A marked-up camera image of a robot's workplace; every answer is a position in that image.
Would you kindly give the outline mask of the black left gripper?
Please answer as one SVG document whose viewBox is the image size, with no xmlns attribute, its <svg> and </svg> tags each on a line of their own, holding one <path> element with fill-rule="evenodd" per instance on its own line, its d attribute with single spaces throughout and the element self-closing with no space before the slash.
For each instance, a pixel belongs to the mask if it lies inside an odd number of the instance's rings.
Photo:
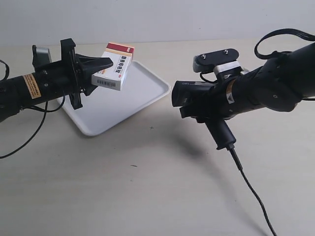
<svg viewBox="0 0 315 236">
<path fill-rule="evenodd" d="M 61 59 L 41 66 L 34 71 L 40 88 L 40 102 L 57 98 L 70 99 L 74 109 L 83 107 L 81 94 L 89 96 L 96 86 L 88 82 L 91 76 L 113 66 L 110 58 L 88 57 L 75 53 L 76 44 L 71 38 L 60 41 Z"/>
</svg>

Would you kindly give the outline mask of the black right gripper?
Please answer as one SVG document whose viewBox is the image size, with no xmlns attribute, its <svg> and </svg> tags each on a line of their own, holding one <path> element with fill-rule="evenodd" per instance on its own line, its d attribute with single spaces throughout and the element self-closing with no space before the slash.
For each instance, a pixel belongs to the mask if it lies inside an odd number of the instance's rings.
<svg viewBox="0 0 315 236">
<path fill-rule="evenodd" d="M 215 85 L 206 82 L 179 82 L 181 95 L 180 113 L 182 118 L 213 118 L 222 117 L 229 120 L 234 115 L 220 115 L 219 104 L 211 95 Z"/>
</svg>

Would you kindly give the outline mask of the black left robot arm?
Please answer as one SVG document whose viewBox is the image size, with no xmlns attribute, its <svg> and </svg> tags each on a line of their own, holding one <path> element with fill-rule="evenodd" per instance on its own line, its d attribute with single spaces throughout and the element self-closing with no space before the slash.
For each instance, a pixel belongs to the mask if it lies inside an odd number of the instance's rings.
<svg viewBox="0 0 315 236">
<path fill-rule="evenodd" d="M 63 39 L 61 60 L 50 62 L 32 46 L 34 72 L 0 82 L 0 119 L 25 108 L 69 96 L 73 109 L 82 108 L 81 94 L 88 96 L 96 86 L 92 75 L 113 66 L 110 58 L 88 57 L 75 53 L 75 42 Z"/>
</svg>

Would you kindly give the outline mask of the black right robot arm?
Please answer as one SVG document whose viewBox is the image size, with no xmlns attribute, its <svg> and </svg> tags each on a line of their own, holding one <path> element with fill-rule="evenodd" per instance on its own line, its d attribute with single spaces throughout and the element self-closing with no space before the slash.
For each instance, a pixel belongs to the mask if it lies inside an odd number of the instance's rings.
<svg viewBox="0 0 315 236">
<path fill-rule="evenodd" d="M 183 118 L 203 122 L 208 118 L 225 120 L 253 110 L 268 108 L 290 112 L 303 99 L 315 95 L 315 45 L 293 52 L 281 52 L 264 65 L 243 72 L 238 52 L 229 60 L 230 70 L 220 72 L 213 64 L 217 80 L 212 83 L 177 81 L 172 90 L 172 106 Z"/>
</svg>

